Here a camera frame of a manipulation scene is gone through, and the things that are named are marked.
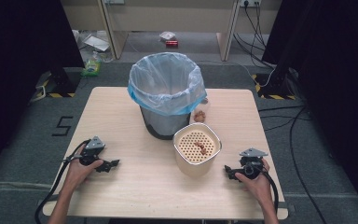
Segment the blue plastic trash bag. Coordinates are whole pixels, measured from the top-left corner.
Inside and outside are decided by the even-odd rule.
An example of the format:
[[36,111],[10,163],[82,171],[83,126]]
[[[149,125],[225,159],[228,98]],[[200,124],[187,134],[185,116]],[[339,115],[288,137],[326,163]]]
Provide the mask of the blue plastic trash bag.
[[177,52],[151,54],[135,63],[128,93],[136,104],[162,116],[189,114],[207,96],[200,67]]

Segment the white flat box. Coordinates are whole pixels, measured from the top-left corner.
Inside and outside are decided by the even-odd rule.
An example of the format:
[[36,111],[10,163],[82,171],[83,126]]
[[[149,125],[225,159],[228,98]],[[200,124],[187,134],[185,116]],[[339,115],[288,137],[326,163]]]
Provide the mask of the white flat box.
[[86,44],[86,45],[89,45],[91,47],[94,47],[96,48],[97,50],[100,50],[100,51],[106,51],[109,49],[110,45],[108,42],[98,38],[98,37],[95,37],[93,35],[89,35],[87,36],[83,42]]

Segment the grey trash can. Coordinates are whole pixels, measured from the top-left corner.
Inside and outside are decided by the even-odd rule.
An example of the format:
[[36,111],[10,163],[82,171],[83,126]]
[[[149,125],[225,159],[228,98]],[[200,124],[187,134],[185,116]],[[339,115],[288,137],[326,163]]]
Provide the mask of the grey trash can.
[[149,133],[161,140],[172,140],[173,136],[189,124],[190,115],[162,116],[140,107],[145,127]]

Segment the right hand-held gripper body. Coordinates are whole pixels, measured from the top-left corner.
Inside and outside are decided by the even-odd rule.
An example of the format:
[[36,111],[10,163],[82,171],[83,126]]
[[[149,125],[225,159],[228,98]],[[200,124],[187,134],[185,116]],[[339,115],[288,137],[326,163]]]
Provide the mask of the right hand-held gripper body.
[[249,179],[255,179],[259,176],[264,167],[262,159],[267,153],[256,148],[249,148],[240,153],[240,173]]

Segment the brown food scraps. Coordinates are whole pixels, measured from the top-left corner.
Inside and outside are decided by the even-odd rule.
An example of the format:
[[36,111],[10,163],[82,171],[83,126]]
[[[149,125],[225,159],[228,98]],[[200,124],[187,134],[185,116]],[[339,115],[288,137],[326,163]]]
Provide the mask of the brown food scraps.
[[201,155],[207,154],[207,149],[201,142],[196,142],[196,143],[194,143],[194,145],[200,149]]

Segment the person's right hand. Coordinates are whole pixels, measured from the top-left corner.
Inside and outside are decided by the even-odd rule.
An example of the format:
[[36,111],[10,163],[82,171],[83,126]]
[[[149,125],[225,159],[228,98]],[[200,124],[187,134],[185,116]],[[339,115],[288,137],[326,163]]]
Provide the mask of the person's right hand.
[[249,179],[240,173],[235,176],[244,184],[244,190],[250,191],[260,205],[273,205],[270,183],[264,175],[260,174],[255,179]]

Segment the person's left hand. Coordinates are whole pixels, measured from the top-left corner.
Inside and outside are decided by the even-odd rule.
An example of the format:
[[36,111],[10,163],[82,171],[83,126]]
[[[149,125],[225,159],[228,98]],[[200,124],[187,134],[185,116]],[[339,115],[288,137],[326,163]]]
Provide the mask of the person's left hand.
[[102,160],[94,161],[90,165],[83,165],[79,159],[72,160],[69,164],[66,178],[63,183],[64,189],[74,190],[80,185],[88,175],[90,175],[96,168],[103,164]]

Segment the light wooden desk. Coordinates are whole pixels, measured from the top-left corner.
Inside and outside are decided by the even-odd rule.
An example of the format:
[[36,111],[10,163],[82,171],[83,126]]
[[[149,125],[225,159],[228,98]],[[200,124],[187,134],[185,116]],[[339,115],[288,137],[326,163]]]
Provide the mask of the light wooden desk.
[[232,37],[257,24],[271,32],[282,0],[241,7],[240,0],[60,0],[74,30],[104,30],[115,59],[132,31],[215,33],[220,58],[229,57]]

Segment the black stand base with hazard tape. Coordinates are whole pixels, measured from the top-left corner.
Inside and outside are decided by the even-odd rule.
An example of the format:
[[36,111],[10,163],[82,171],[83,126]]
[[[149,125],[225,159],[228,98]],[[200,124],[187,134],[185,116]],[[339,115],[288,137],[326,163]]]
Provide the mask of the black stand base with hazard tape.
[[80,68],[63,68],[59,74],[42,74],[35,85],[35,99],[74,97],[81,79]]
[[287,79],[276,79],[271,73],[252,75],[255,90],[260,98],[274,100],[295,100],[295,94]]

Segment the black curtain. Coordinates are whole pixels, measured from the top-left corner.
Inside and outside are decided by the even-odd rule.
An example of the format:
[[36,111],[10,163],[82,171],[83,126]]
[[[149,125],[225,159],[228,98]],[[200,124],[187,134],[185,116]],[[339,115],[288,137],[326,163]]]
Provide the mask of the black curtain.
[[40,76],[82,65],[61,0],[0,0],[0,153]]
[[358,192],[358,0],[282,0],[267,62],[287,59]]

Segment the green packet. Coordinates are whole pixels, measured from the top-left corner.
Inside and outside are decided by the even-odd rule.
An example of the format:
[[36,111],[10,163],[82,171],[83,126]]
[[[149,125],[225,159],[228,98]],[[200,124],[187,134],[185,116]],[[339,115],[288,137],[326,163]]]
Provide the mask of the green packet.
[[85,62],[81,75],[83,77],[97,77],[100,74],[101,62],[96,59],[88,59]]

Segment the beige container with perforated insert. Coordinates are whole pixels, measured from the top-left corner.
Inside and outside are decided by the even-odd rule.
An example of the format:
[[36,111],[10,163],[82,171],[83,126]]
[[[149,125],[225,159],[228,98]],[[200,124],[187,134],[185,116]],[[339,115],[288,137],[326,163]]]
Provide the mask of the beige container with perforated insert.
[[[206,147],[206,155],[201,155],[200,149],[194,145],[196,142],[201,142]],[[189,124],[179,130],[173,136],[173,146],[178,168],[191,177],[206,175],[222,149],[217,134],[201,122]]]

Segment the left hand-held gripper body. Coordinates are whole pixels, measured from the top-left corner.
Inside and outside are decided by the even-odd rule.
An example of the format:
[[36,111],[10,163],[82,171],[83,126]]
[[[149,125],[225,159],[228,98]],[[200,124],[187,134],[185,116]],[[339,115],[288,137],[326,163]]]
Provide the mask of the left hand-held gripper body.
[[99,154],[105,148],[105,143],[98,137],[91,138],[83,148],[79,161],[82,165],[90,165],[99,159]]

